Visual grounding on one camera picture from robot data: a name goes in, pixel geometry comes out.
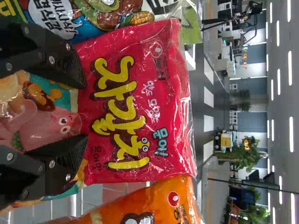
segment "fluorescent light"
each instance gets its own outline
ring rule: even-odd
[[[271,194],[268,192],[268,212],[271,212]]]
[[[290,152],[294,152],[294,127],[293,127],[293,117],[290,117]]]
[[[277,94],[280,95],[280,69],[277,69]]]
[[[279,47],[280,45],[280,38],[279,38],[279,20],[276,22],[276,44]]]
[[[251,43],[250,46],[260,45],[260,44],[266,44],[266,43],[267,43],[267,42]]]
[[[266,40],[268,39],[268,22],[266,22]]]
[[[292,215],[292,224],[296,224],[295,217],[295,195],[291,194],[291,215]]]
[[[269,55],[266,54],[267,71],[269,71]]]
[[[287,0],[288,5],[288,22],[291,21],[291,0]]]
[[[272,141],[274,141],[274,120],[271,121]]]
[[[288,53],[288,66],[289,66],[289,85],[293,83],[293,72],[292,72],[292,52]]]
[[[270,23],[272,23],[272,2],[270,2]]]
[[[279,188],[282,189],[282,177],[279,176]],[[279,192],[279,203],[282,204],[282,191]]]
[[[273,93],[273,79],[271,79],[271,100],[273,101],[274,100],[274,93]]]
[[[268,174],[270,173],[270,159],[268,158]]]
[[[266,78],[267,76],[255,76],[255,77],[250,77],[250,78]]]
[[[269,120],[267,120],[267,138],[269,138],[270,137],[270,121]]]

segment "floor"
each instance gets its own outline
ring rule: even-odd
[[[206,18],[216,18],[217,0],[200,0],[199,14]],[[212,69],[213,57],[206,47],[208,42],[217,38],[215,28],[204,32],[204,43],[197,44],[195,48],[196,70],[189,72],[192,116],[194,128],[194,140],[196,159],[198,162],[198,176],[194,181],[195,193],[204,215],[206,224],[217,223],[217,219],[211,220],[211,214],[207,211],[213,210],[215,200],[219,200],[217,189],[227,186],[220,186],[217,182],[210,183],[207,180],[209,175],[214,177],[228,177],[225,170],[227,164],[218,166],[215,158],[212,157],[214,150],[214,134],[216,130],[228,129],[229,122],[229,94],[228,81]],[[149,183],[119,183],[119,184],[96,184],[83,189],[76,196],[47,201],[28,208],[15,209],[10,214],[0,214],[0,224],[37,224],[60,216],[80,216],[86,211],[102,203],[109,202],[136,189],[147,186]]]

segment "cartoon character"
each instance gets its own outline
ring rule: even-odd
[[[49,96],[28,78],[18,82],[16,78],[19,74],[15,73],[9,80],[0,79],[0,85],[13,82],[10,85],[17,86],[3,91],[6,99],[1,99],[0,105],[5,105],[2,108],[6,110],[0,119],[0,145],[29,151],[80,134],[80,116],[54,105],[54,101],[62,97],[59,89],[52,89]]]
[[[142,0],[74,0],[74,4],[96,27],[112,31],[119,27],[154,21],[154,15],[141,11]]]

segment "red snack bag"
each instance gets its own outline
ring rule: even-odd
[[[88,82],[79,90],[87,185],[196,176],[181,26],[131,26],[76,46]]]

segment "cartoon pig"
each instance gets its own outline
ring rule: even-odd
[[[55,107],[54,111],[38,110],[25,99],[22,113],[0,120],[0,145],[30,151],[80,134],[82,121],[77,113]]]

